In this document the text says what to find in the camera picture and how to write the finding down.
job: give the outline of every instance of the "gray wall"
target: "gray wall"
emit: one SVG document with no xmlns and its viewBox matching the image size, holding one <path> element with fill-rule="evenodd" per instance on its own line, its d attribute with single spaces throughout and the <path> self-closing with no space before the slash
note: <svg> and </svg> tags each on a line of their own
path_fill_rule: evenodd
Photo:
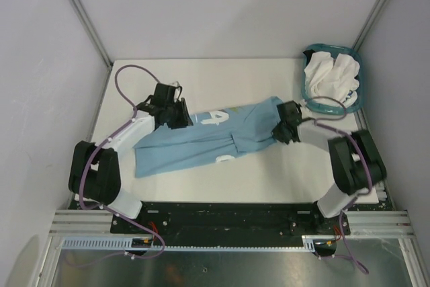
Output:
<svg viewBox="0 0 430 287">
<path fill-rule="evenodd" d="M 430 0 L 390 0 L 361 55 L 372 134 L 430 266 Z"/>
<path fill-rule="evenodd" d="M 0 8 L 0 286 L 21 287 L 68 198 L 73 147 L 89 131 L 107 71 L 68 0 Z"/>
<path fill-rule="evenodd" d="M 375 0 L 82 0 L 113 59 L 300 57 L 351 46 Z"/>
</svg>

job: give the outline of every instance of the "white backdrop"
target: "white backdrop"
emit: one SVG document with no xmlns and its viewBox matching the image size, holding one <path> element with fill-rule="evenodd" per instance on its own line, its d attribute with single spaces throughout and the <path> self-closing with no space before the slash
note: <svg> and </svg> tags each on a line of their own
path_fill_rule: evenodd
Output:
<svg viewBox="0 0 430 287">
<path fill-rule="evenodd" d="M 299 57 L 352 46 L 376 0 L 82 0 L 111 60 Z"/>
</svg>

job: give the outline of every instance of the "light blue t-shirt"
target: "light blue t-shirt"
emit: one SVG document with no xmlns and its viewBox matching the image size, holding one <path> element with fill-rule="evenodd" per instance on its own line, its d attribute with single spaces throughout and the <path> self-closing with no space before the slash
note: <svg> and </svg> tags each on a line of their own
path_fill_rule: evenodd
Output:
<svg viewBox="0 0 430 287">
<path fill-rule="evenodd" d="M 260 151 L 276 140 L 278 97 L 247 106 L 194 114 L 194 125 L 160 126 L 135 146 L 136 177 L 207 165 Z"/>
</svg>

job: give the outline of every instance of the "white towel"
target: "white towel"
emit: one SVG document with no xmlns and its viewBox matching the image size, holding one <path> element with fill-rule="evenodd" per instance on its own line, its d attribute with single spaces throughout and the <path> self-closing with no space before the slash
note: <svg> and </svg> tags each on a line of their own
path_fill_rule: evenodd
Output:
<svg viewBox="0 0 430 287">
<path fill-rule="evenodd" d="M 357 100 L 360 65 L 351 56 L 339 54 L 334 60 L 328 52 L 315 52 L 308 66 L 304 69 L 306 75 L 305 87 L 309 97 L 326 96 L 342 102 L 346 107 Z M 336 106 L 328 99 L 315 99 L 320 104 Z"/>
</svg>

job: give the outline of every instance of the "blue plastic basket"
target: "blue plastic basket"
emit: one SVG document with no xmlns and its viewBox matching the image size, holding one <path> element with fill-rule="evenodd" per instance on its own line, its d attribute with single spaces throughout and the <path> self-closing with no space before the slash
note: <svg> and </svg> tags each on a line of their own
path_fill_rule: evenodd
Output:
<svg viewBox="0 0 430 287">
<path fill-rule="evenodd" d="M 360 55 L 358 55 L 358 53 L 348 47 L 343 47 L 343 46 L 333 46 L 333 45 L 326 45 L 326 44 L 313 44 L 310 45 L 306 48 L 306 50 L 314 50 L 315 52 L 320 52 L 320 51 L 324 51 L 324 52 L 329 52 L 331 57 L 333 57 L 334 59 L 337 58 L 337 55 L 339 54 L 348 54 L 351 55 L 354 60 L 356 60 L 358 62 L 358 64 L 360 65 L 360 68 L 358 70 L 358 75 L 356 77 L 356 79 L 360 82 L 360 85 L 357 89 L 357 100 L 354 102 L 354 104 L 350 107 L 347 108 L 347 113 L 353 113 L 356 112 L 357 110 L 359 110 L 364 103 L 364 86 L 363 86 L 363 81 L 364 81 L 364 76 L 363 76 L 363 62 L 361 60 Z M 306 66 L 308 65 L 308 60 L 306 58 L 306 56 L 304 56 L 304 60 L 303 60 L 303 78 L 302 78 L 302 96 L 305 100 L 309 100 L 310 97 L 308 96 L 308 94 L 306 93 L 306 88 L 305 88 L 305 78 L 306 75 L 304 74 L 304 69 L 306 68 Z M 315 101 L 308 101 L 307 103 L 307 107 L 309 109 L 311 109 L 312 111 L 315 112 L 320 112 L 322 114 L 335 114 L 335 115 L 342 115 L 344 114 L 343 108 L 342 107 L 332 107 L 332 106 L 328 106 L 326 104 L 319 104 L 316 103 Z"/>
</svg>

